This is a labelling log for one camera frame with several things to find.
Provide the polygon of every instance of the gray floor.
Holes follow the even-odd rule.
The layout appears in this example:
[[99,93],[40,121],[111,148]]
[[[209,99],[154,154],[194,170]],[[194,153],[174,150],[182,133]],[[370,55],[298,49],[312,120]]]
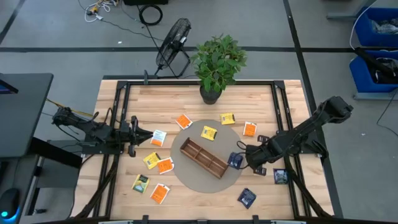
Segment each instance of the gray floor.
[[[18,0],[0,1],[0,30]],[[94,0],[81,0],[87,6]],[[283,2],[280,0],[170,0],[161,6],[164,18],[151,27],[154,36],[164,38],[180,17],[189,18],[192,30],[186,46],[195,46],[212,35],[231,34],[242,46],[293,47]],[[302,47],[349,47],[352,22],[328,21],[327,11],[350,11],[359,1],[289,0]],[[398,7],[398,1],[379,0],[377,7]],[[124,7],[137,16],[135,7]],[[109,24],[84,21],[77,0],[26,0],[0,47],[153,47],[150,39],[119,30]],[[130,20],[120,8],[101,14],[104,19],[137,32],[147,32]],[[354,35],[354,45],[358,39]],[[140,75],[155,71],[155,52],[60,52],[0,53],[0,72],[50,72],[54,80],[49,98],[77,110],[93,113],[103,75]],[[238,78],[301,79],[297,56],[292,52],[248,52],[248,66]],[[305,53],[304,59],[317,103],[333,95],[354,106],[352,117],[343,124],[323,128],[330,152],[338,195],[345,218],[398,222],[398,139],[376,126],[385,101],[354,101],[350,53]],[[183,66],[177,57],[174,70]],[[171,75],[169,70],[161,75]],[[185,76],[193,75],[189,68]],[[398,131],[395,103],[382,124]],[[46,113],[55,107],[45,105]],[[35,135],[43,140],[70,139],[43,115]],[[51,208],[47,214],[24,217],[21,223],[65,218],[72,203],[73,189],[47,189],[38,207]]]

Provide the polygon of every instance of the black fan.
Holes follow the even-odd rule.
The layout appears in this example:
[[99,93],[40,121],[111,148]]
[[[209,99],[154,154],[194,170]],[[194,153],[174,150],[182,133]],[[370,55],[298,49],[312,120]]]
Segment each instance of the black fan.
[[183,75],[188,65],[191,63],[191,61],[189,60],[189,56],[183,50],[183,46],[185,41],[187,41],[187,36],[190,29],[191,29],[191,23],[189,22],[188,19],[185,18],[179,19],[170,29],[170,32],[167,34],[165,40],[163,41],[163,44],[160,47],[159,53],[157,54],[156,57],[157,70],[155,72],[155,76],[159,72],[159,70],[169,67],[173,59],[179,52],[182,52],[188,59],[187,64],[180,72],[180,74],[176,76],[176,78],[181,77]]

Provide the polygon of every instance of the wooden table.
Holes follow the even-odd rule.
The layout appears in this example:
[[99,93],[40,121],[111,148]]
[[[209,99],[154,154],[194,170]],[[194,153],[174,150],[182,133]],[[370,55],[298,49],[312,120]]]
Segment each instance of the wooden table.
[[[98,93],[95,111],[99,111],[97,121],[103,121],[106,110],[112,107],[117,80],[103,80]],[[294,126],[309,117],[303,88],[300,80],[285,80],[287,98]],[[280,107],[283,109],[279,95]],[[121,114],[119,103],[118,116]],[[121,156],[113,197],[111,219],[140,220],[149,215],[151,220],[250,220],[252,215],[260,219],[292,219],[292,207],[288,185],[274,183],[273,168],[284,168],[283,159],[266,164],[265,177],[254,175],[250,168],[243,170],[234,185],[215,194],[195,192],[184,186],[173,172],[159,175],[157,169],[149,170],[143,158],[157,152],[161,158],[169,157],[174,137],[180,131],[175,119],[185,113],[192,121],[200,119],[220,119],[220,113],[232,112],[236,124],[231,127],[248,144],[259,144],[256,138],[243,136],[245,121],[257,123],[257,133],[273,136],[277,131],[277,121],[272,100],[271,88],[264,85],[228,86],[215,105],[204,104],[197,85],[147,85],[133,86],[130,90],[127,119],[136,115],[139,126],[154,131],[167,132],[163,147],[151,145],[149,141],[136,147],[136,157],[129,157],[127,151]],[[77,214],[89,201],[98,186],[102,155],[95,155],[81,169],[75,192],[75,206],[72,216]],[[302,169],[307,188],[318,203],[328,213],[333,213],[328,187],[320,159],[314,154],[301,154]],[[144,194],[131,189],[137,174],[150,178],[150,185]],[[171,188],[162,205],[156,204],[150,195],[156,184],[162,183]],[[257,199],[250,209],[237,201],[239,194],[247,187]],[[300,214],[304,215],[300,192],[296,189]],[[101,204],[100,215],[104,213],[106,193]]]

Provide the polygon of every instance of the fan grille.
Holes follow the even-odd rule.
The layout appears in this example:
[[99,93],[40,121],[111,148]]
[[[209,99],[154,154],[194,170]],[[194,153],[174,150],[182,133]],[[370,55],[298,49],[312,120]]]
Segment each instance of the fan grille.
[[170,65],[183,47],[181,39],[187,37],[190,29],[191,23],[186,18],[179,19],[170,29],[156,57],[156,64],[159,68],[167,68]]

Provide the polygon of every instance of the blue storage bin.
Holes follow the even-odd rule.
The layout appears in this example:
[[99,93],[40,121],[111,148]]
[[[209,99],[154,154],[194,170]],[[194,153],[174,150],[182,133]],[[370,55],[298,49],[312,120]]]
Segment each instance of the blue storage bin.
[[398,9],[370,8],[359,19],[355,26],[359,42],[363,46],[398,47],[398,34],[378,34],[373,30],[370,21],[385,21],[398,18]]
[[[398,60],[398,52],[387,52],[382,50],[367,50],[366,52],[376,58],[385,57]],[[356,57],[352,60],[349,64],[349,68],[351,69],[358,93],[389,93],[395,88],[398,88],[398,84],[374,83],[368,66],[361,57]]]

